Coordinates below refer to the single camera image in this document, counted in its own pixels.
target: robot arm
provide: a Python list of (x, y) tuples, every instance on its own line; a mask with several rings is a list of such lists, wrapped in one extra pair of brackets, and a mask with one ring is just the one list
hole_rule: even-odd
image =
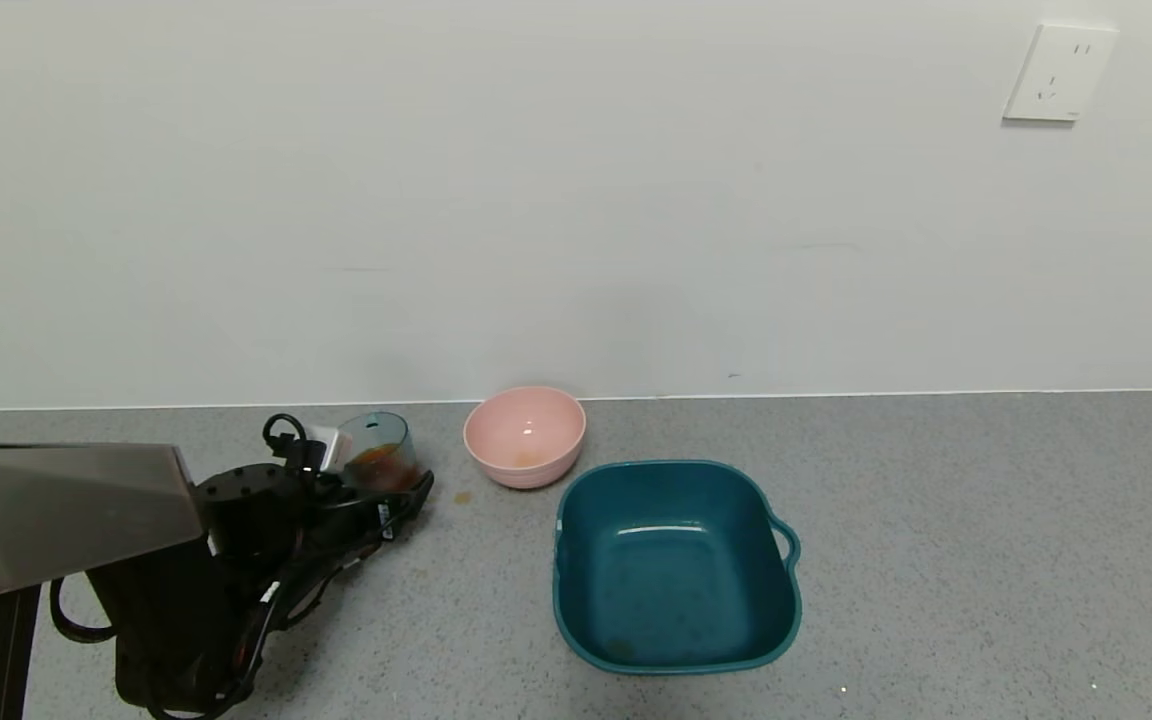
[[(124, 702), (156, 720), (221, 715), (251, 694), (266, 635), (301, 621), (433, 486), (417, 471), (402, 492), (357, 487), (316, 470), (323, 444), (268, 429), (282, 465), (232, 469), (200, 486), (172, 446), (0, 446), (0, 720), (20, 715), (45, 582), (65, 637), (116, 638)], [(65, 619), (59, 582), (74, 573), (88, 574), (108, 629)]]

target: basin handle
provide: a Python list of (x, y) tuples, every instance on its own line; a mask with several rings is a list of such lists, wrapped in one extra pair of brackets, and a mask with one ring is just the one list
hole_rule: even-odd
[(794, 533), (794, 528), (788, 526), (785, 520), (778, 518), (772, 511), (767, 514), (767, 522), (772, 524), (773, 530), (785, 536), (785, 540), (790, 544), (790, 553), (785, 556), (785, 570), (786, 573), (793, 573), (794, 566), (799, 561), (803, 543), (799, 543), (799, 537)]

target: pink bowl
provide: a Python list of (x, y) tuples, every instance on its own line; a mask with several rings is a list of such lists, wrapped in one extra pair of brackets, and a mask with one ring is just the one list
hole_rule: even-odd
[(552, 387), (516, 387), (488, 397), (465, 420), (465, 447), (488, 478), (539, 488), (561, 478), (585, 439), (585, 409)]

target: brown liquid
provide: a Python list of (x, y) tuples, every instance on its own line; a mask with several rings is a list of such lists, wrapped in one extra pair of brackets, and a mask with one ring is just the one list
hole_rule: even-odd
[(403, 457), (402, 446), (389, 442), (363, 450), (346, 462), (346, 477), (380, 492), (403, 492), (420, 482), (420, 467)]

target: plastic basin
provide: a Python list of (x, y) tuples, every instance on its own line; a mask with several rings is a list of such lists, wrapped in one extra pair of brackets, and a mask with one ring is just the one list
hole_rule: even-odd
[[(781, 558), (773, 532), (785, 536)], [(794, 642), (799, 539), (740, 470), (704, 460), (604, 465), (558, 507), (554, 617), (611, 673), (748, 670)]]

